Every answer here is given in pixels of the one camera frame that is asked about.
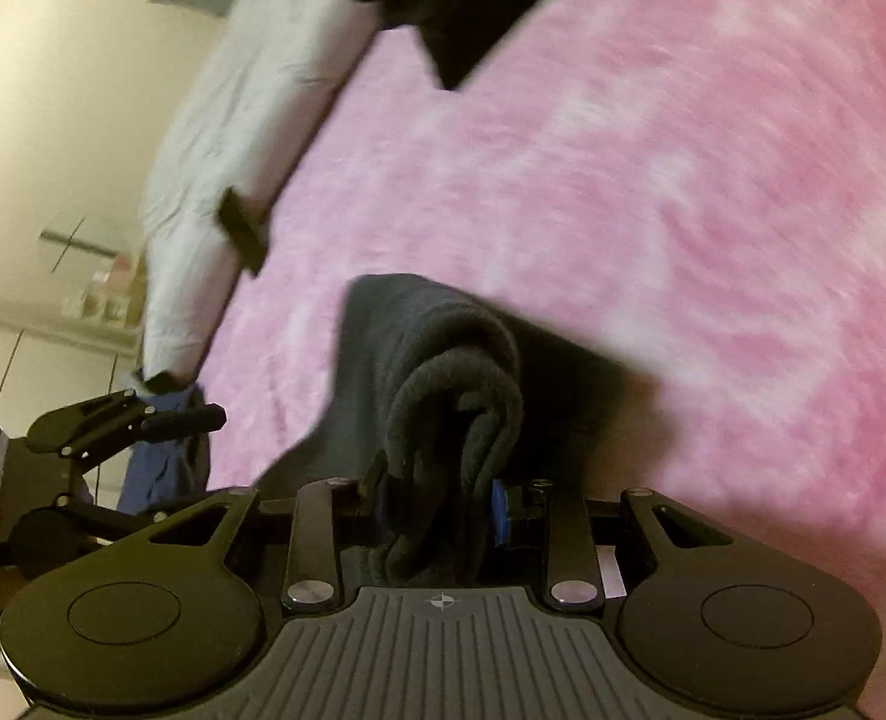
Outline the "pink rose blanket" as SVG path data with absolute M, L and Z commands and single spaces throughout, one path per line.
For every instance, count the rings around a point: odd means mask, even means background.
M 456 93 L 381 34 L 203 366 L 214 486 L 310 431 L 345 288 L 386 271 L 625 362 L 596 494 L 855 585 L 886 718 L 886 0 L 544 0 Z

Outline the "black fleece pants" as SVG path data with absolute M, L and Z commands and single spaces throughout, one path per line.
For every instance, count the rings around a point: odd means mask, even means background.
M 345 293 L 331 396 L 256 481 L 265 499 L 355 479 L 375 541 L 350 557 L 383 587 L 466 587 L 500 575 L 493 495 L 582 479 L 658 382 L 498 305 L 407 273 Z

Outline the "cream desktop shelf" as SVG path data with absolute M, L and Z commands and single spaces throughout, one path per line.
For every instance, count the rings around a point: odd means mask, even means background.
M 79 279 L 62 299 L 61 316 L 109 330 L 139 328 L 145 309 L 145 259 L 140 252 L 119 252 L 111 259 L 79 255 Z

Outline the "cream wardrobe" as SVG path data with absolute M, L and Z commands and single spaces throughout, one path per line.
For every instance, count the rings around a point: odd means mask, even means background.
M 46 411 L 121 388 L 139 333 L 0 299 L 0 424 L 13 437 Z

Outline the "grey striped duvet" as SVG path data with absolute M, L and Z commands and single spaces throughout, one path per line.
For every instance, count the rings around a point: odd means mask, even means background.
M 271 211 L 377 29 L 360 0 L 233 0 L 143 189 L 145 377 L 197 376 L 241 270 L 223 197 Z

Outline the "pile of dark clothes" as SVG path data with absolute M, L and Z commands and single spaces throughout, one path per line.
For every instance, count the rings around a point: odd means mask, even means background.
M 144 379 L 142 369 L 137 369 L 129 383 L 143 401 L 158 411 L 187 411 L 205 405 L 202 388 L 196 382 L 182 387 L 169 372 Z M 116 509 L 123 514 L 139 515 L 170 500 L 203 494 L 207 491 L 208 475 L 207 434 L 160 444 L 139 442 L 127 463 Z

